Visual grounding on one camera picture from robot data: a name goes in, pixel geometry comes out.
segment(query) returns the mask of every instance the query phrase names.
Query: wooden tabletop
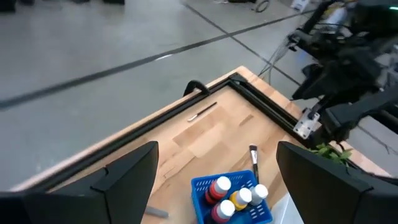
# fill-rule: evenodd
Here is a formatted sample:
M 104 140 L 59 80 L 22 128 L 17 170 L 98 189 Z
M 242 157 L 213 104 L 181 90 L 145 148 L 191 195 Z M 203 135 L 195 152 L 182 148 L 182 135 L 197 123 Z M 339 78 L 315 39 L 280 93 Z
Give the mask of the wooden tabletop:
M 301 109 L 297 105 L 245 67 L 239 67 L 231 71 L 212 81 L 208 86 L 224 80 L 234 72 L 244 76 L 253 86 L 296 118 L 301 116 Z M 95 152 L 106 143 L 122 136 L 124 133 L 192 97 L 194 94 L 196 93 L 191 93 L 158 110 L 154 114 L 126 127 L 21 185 L 15 186 L 13 190 L 26 189 L 43 179 L 50 178 L 58 170 L 64 169 L 80 158 Z M 187 122 L 188 118 L 216 101 L 216 106 L 199 116 L 196 120 Z M 252 164 L 248 147 L 252 143 L 257 144 L 259 147 L 260 183 L 269 189 L 267 202 L 270 207 L 273 206 L 287 193 L 275 158 L 277 143 L 283 140 L 299 145 L 282 128 L 241 95 L 226 86 L 68 179 L 55 189 L 102 168 L 147 141 L 152 140 L 159 142 L 159 165 L 148 205 L 168 211 L 170 217 L 162 219 L 144 215 L 142 223 L 145 224 L 195 223 L 195 212 L 191 200 L 191 179 L 204 175 L 251 169 Z M 343 145 L 346 149 L 351 148 L 346 142 L 343 142 Z M 368 172 L 389 175 L 358 151 L 353 151 L 351 160 Z

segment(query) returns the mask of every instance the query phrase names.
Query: red paint bottle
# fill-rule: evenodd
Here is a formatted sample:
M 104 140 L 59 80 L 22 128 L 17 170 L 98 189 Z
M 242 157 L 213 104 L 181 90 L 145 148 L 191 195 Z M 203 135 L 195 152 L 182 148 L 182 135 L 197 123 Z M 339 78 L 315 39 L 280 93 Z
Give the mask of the red paint bottle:
M 227 177 L 219 177 L 211 183 L 210 187 L 205 192 L 205 200 L 210 205 L 219 202 L 231 188 L 231 181 Z
M 210 211 L 205 224 L 226 223 L 235 213 L 235 205 L 230 200 L 216 204 Z

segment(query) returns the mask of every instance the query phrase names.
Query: green leaf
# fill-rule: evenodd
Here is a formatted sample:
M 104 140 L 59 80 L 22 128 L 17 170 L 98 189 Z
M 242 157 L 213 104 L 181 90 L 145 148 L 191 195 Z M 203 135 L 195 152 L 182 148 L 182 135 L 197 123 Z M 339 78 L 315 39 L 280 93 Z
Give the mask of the green leaf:
M 353 154 L 351 151 L 352 151 L 352 149 L 345 150 L 343 153 L 341 153 L 340 159 L 348 159 Z
M 325 143 L 317 145 L 317 149 L 323 149 L 324 147 L 326 147 Z
M 337 164 L 340 163 L 340 160 L 339 160 L 339 159 L 332 159 L 332 161 L 335 162 L 335 163 L 337 163 Z
M 333 159 L 333 160 L 339 160 L 338 155 L 336 153 L 334 153 L 334 152 L 330 153 L 330 158 Z
M 329 150 L 330 150 L 329 147 L 323 147 L 323 148 L 319 149 L 318 154 L 321 155 L 321 156 L 323 156 L 323 155 L 325 155 Z

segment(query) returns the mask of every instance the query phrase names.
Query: black clamp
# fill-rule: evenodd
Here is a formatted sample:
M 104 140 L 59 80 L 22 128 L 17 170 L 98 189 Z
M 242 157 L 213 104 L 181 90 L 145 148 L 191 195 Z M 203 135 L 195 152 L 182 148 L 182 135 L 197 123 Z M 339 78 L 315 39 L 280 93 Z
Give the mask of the black clamp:
M 210 95 L 210 90 L 203 83 L 199 82 L 198 80 L 192 80 L 188 82 L 183 96 L 187 96 L 188 94 L 192 93 L 196 88 L 198 88 L 202 94 Z

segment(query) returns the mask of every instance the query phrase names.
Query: gray floor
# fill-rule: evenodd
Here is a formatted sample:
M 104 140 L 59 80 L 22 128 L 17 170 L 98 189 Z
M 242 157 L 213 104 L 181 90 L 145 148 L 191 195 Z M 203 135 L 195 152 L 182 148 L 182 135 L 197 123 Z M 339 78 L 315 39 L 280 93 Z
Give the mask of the gray floor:
M 306 17 L 272 21 L 296 14 L 278 1 L 256 14 L 248 4 L 212 0 L 134 0 L 124 7 L 49 0 L 1 15 L 0 104 L 17 103 L 0 111 L 0 190 L 177 100 L 192 79 L 207 83 L 240 65 L 259 72 L 265 62 L 256 54 L 269 58 Z M 225 35 L 260 24 L 234 36 L 244 46 Z M 289 52 L 271 85 L 290 98 L 311 62 L 305 52 Z M 74 85 L 84 77 L 102 78 Z M 397 175 L 395 139 L 366 118 L 349 142 Z

